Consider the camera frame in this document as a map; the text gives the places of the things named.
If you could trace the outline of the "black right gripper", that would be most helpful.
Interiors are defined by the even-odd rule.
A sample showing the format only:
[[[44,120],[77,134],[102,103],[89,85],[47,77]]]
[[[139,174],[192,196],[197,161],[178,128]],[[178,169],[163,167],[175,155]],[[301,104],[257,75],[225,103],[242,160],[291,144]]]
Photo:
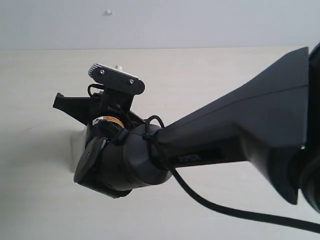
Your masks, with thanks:
[[[86,126],[86,139],[95,137],[113,139],[123,129],[132,130],[145,120],[131,111],[134,96],[109,88],[98,87],[99,92],[89,97],[66,97],[57,93],[53,108],[64,112]]]

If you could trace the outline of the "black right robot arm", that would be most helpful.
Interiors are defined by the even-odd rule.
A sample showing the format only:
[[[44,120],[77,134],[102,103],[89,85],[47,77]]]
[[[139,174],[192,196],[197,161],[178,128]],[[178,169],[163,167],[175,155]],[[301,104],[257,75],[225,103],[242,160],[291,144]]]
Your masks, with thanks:
[[[53,107],[86,130],[74,182],[117,199],[160,185],[170,167],[248,161],[292,205],[320,209],[320,48],[293,50],[249,82],[168,126],[131,111],[144,83],[94,64],[87,97]]]

